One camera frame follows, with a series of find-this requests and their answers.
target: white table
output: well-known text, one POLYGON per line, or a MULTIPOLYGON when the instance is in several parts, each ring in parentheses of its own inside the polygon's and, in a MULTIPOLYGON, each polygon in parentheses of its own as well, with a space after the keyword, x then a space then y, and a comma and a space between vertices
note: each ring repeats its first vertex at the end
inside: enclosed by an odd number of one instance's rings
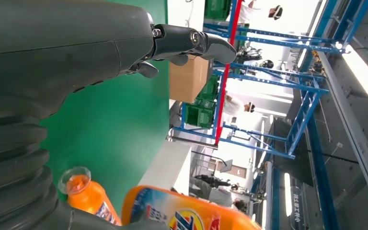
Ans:
POLYGON ((168 142, 160 148, 139 184, 151 185, 188 195, 190 182, 191 146, 168 142))

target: detergent bottle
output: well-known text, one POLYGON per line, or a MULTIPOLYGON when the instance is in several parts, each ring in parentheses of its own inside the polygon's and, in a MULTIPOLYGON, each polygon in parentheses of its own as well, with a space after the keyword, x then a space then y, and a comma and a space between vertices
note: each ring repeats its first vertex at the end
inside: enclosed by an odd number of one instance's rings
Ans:
POLYGON ((162 222, 170 230, 261 230, 256 222, 239 211, 141 185, 125 197, 122 224, 148 219, 162 222))
POLYGON ((58 188, 68 195, 70 206, 121 225, 104 188, 91 180, 91 172, 87 168, 75 167, 65 171, 58 182, 58 188))

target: screw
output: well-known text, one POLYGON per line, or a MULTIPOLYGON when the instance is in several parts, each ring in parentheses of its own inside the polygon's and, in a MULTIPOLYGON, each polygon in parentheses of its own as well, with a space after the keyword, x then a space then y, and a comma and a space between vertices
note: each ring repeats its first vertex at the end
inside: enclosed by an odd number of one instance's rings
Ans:
POLYGON ((192 32, 190 35, 191 42, 195 45, 199 42, 199 34, 197 32, 192 32))
POLYGON ((153 37, 160 37, 161 36, 161 30, 160 29, 154 29, 152 31, 153 37))

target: cardboard box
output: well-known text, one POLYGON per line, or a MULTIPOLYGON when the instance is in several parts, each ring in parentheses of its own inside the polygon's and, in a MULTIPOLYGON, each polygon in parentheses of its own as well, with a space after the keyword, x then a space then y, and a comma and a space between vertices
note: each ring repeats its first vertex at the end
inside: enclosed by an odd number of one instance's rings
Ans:
POLYGON ((192 103, 207 83, 209 61, 189 56, 187 64, 170 63, 170 99, 192 103))

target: table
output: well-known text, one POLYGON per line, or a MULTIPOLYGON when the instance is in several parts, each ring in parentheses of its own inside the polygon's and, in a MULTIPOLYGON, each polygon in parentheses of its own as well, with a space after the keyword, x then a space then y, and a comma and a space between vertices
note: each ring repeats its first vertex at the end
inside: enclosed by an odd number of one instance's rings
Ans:
POLYGON ((188 196, 191 166, 191 146, 165 141, 139 184, 151 185, 188 196))
MULTIPOLYGON (((146 9, 155 23, 166 23, 165 0, 114 0, 146 9)), ((42 147, 57 184, 61 174, 85 166, 120 213, 169 129, 168 62, 153 62, 158 77, 134 74, 72 93, 59 112, 41 122, 48 129, 42 147)))

